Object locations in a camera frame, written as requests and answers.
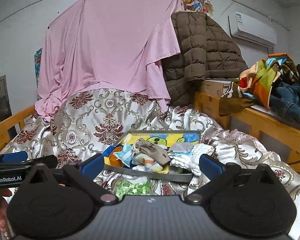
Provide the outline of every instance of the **white wall-mounted air conditioner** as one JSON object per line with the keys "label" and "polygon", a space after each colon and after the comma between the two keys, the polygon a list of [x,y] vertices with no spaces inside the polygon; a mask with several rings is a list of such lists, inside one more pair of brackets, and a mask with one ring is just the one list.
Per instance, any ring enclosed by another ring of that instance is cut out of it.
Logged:
{"label": "white wall-mounted air conditioner", "polygon": [[231,36],[272,48],[277,44],[274,28],[248,15],[236,12],[229,15]]}

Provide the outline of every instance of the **wooden bed frame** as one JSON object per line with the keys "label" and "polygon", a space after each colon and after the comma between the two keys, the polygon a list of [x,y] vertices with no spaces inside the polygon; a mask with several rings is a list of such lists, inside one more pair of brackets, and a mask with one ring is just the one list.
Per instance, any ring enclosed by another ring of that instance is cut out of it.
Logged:
{"label": "wooden bed frame", "polygon": [[[230,116],[219,116],[219,98],[196,92],[196,110],[215,119],[223,129],[228,130],[231,117],[251,126],[249,134],[260,139],[262,133],[266,133],[291,148],[287,163],[300,161],[300,130],[286,125],[269,115],[263,114],[251,108],[246,108],[239,113]],[[300,163],[290,165],[300,174]]]}
{"label": "wooden bed frame", "polygon": [[[251,126],[250,135],[258,139],[261,138],[262,133],[270,135],[291,148],[287,163],[300,161],[300,130],[251,108],[246,108],[239,113],[231,114],[231,116],[221,117],[219,116],[219,98],[203,92],[196,92],[194,107],[215,119],[225,130],[229,129],[231,117],[234,117]],[[0,122],[0,151],[10,142],[8,130],[16,124],[19,124],[20,130],[22,130],[25,126],[24,119],[34,112],[34,106],[30,106]],[[300,163],[292,164],[291,167],[300,173]]]}

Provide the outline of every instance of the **orange round object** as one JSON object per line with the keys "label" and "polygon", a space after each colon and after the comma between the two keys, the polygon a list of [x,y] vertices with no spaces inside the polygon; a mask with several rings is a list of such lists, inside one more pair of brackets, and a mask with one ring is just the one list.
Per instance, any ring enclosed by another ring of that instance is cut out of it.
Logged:
{"label": "orange round object", "polygon": [[123,164],[122,164],[122,161],[119,160],[116,156],[113,155],[114,152],[120,152],[122,150],[122,147],[119,146],[119,147],[116,147],[112,153],[110,153],[109,155],[109,162],[111,164],[111,166],[115,166],[115,167],[122,167]]}

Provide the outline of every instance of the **quilted down coat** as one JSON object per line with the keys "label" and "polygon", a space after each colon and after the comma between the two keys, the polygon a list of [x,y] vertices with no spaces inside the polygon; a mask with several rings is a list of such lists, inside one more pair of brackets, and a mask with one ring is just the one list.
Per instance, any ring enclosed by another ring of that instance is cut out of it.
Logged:
{"label": "quilted down coat", "polygon": [[204,79],[232,80],[247,69],[237,44],[203,12],[177,12],[171,20],[181,53],[162,59],[171,106],[193,107]]}

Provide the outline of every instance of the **floral blanket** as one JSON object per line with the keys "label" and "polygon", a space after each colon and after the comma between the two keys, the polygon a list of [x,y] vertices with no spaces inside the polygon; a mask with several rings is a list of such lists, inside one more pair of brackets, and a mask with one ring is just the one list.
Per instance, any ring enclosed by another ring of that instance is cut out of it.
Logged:
{"label": "floral blanket", "polygon": [[[235,162],[253,169],[268,164],[289,192],[297,207],[297,218],[290,236],[300,236],[300,175],[281,162],[255,138],[243,132],[223,130],[213,119],[187,107],[170,107],[161,113],[156,101],[140,94],[101,89],[78,93],[68,99],[45,122],[37,114],[27,120],[24,129],[1,151],[28,152],[30,159],[54,154],[58,166],[81,163],[104,151],[128,130],[201,130],[201,143],[214,147],[213,156],[222,163]],[[103,170],[94,181],[107,190],[124,174]],[[202,174],[190,183],[151,180],[158,195],[180,194],[182,198],[209,182]]]}

